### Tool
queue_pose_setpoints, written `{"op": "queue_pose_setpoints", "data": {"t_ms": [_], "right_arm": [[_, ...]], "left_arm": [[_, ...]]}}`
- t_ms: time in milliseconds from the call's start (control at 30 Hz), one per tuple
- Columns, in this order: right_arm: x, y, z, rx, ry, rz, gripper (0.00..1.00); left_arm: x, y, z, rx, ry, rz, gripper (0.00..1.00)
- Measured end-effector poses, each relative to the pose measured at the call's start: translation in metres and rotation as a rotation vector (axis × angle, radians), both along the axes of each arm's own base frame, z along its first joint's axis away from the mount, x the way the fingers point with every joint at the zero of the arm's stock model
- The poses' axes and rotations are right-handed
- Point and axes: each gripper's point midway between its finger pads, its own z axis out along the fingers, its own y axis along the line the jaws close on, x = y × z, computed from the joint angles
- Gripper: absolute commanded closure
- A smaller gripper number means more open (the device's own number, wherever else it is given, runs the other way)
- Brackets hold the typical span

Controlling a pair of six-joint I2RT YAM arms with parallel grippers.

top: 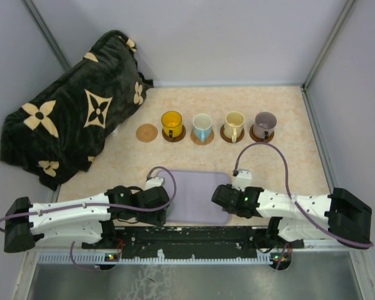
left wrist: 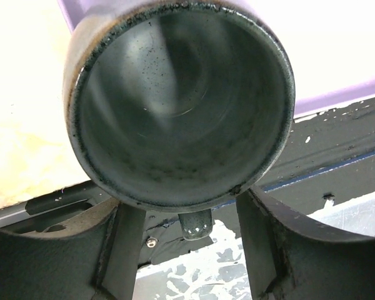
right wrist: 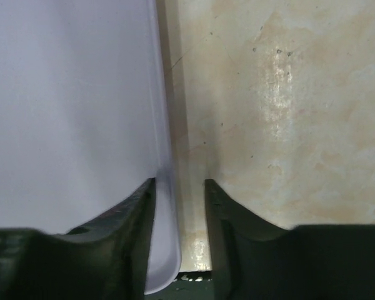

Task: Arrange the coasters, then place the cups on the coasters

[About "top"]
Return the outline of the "dark brown wooden coaster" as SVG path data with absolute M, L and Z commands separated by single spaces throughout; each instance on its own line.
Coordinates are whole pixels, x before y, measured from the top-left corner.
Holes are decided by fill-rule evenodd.
M 182 133 L 181 133 L 178 137 L 174 137 L 174 138 L 171 138 L 171 137 L 167 136 L 163 129 L 162 129 L 161 132 L 162 132 L 162 137 L 163 137 L 167 142 L 170 142 L 170 143 L 177 143 L 177 142 L 181 141 L 182 139 L 184 139 L 184 137 L 185 137 L 185 135 L 186 135 L 186 128 L 185 128 L 185 126 L 182 126 Z

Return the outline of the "woven rattan coaster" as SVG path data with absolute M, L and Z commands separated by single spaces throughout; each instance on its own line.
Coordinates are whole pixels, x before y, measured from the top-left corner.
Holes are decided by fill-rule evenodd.
M 205 146 L 212 143 L 214 139 L 214 131 L 211 130 L 209 134 L 206 131 L 195 131 L 194 129 L 190 133 L 191 141 L 199 146 Z
M 158 129 L 152 124 L 142 124 L 136 130 L 136 137 L 139 141 L 149 143 L 158 136 Z

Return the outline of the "light brown wooden coaster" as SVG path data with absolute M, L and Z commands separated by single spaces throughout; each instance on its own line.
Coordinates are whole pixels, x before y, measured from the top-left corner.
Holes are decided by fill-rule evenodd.
M 257 137 L 257 136 L 254 134 L 254 126 L 252 125 L 252 126 L 250 127 L 249 134 L 250 134 L 251 139 L 254 140 L 254 141 L 256 141 L 256 142 L 265 142 L 265 143 L 269 143 L 269 142 L 271 142 L 271 141 L 273 140 L 274 135 L 275 135 L 275 132 L 273 131 L 273 132 L 271 133 L 271 135 L 267 137 L 267 139 L 265 139 L 265 138 L 260 138 L 260 137 Z

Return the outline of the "beige mug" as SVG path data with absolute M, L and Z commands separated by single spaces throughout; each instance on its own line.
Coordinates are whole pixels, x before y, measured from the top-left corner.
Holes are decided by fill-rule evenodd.
M 224 122 L 224 133 L 228 138 L 231 138 L 233 143 L 240 136 L 242 129 L 244 129 L 244 116 L 237 111 L 232 111 L 227 114 Z

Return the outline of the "yellow mug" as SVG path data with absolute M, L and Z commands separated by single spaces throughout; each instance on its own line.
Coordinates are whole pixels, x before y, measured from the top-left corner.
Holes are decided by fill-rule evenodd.
M 183 118 L 179 112 L 168 111 L 161 117 L 162 130 L 170 138 L 177 138 L 183 131 Z

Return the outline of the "purple translucent mug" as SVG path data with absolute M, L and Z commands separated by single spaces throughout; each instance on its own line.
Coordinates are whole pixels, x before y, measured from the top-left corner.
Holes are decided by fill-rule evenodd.
M 274 131 L 277 124 L 277 119 L 274 114 L 270 112 L 260 112 L 255 117 L 254 134 L 259 138 L 267 139 Z

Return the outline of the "cream mug blue handle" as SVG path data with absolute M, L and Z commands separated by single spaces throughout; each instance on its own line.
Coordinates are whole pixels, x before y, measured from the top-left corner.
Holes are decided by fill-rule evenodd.
M 204 143 L 210 136 L 213 120 L 208 114 L 198 114 L 192 120 L 194 135 Z

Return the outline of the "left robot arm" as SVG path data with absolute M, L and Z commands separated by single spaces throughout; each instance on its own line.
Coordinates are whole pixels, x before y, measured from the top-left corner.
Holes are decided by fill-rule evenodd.
M 39 244 L 99 243 L 114 246 L 118 234 L 115 219 L 131 219 L 162 226 L 165 213 L 175 198 L 163 186 L 164 178 L 150 177 L 145 188 L 116 186 L 106 192 L 64 203 L 32 203 L 16 199 L 0 219 L 4 252 L 21 253 Z

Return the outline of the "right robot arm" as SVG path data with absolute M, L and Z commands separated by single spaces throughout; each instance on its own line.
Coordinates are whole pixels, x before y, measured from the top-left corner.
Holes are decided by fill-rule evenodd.
M 231 184 L 219 185 L 211 201 L 241 218 L 268 218 L 267 241 L 278 248 L 297 240 L 335 239 L 354 249 L 369 249 L 371 208 L 349 191 L 289 196 L 251 185 L 251 173 L 241 169 Z

